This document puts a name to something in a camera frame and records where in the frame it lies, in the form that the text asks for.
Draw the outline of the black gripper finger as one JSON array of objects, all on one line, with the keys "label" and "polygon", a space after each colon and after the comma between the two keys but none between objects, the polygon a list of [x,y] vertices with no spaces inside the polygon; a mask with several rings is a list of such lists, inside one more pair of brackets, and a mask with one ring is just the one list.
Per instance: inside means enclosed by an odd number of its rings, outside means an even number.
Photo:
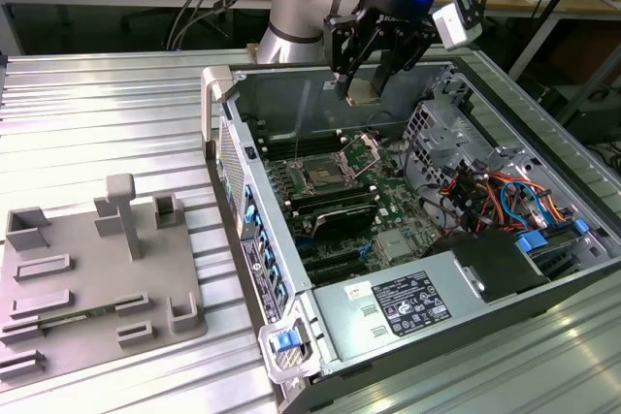
[{"label": "black gripper finger", "polygon": [[355,74],[382,39],[383,28],[375,14],[328,16],[324,19],[325,56],[336,76],[335,91],[340,99],[348,96]]},{"label": "black gripper finger", "polygon": [[389,80],[401,71],[410,71],[436,40],[431,25],[420,25],[411,31],[397,30],[393,45],[381,53],[380,64],[371,80],[377,94],[382,94]]}]

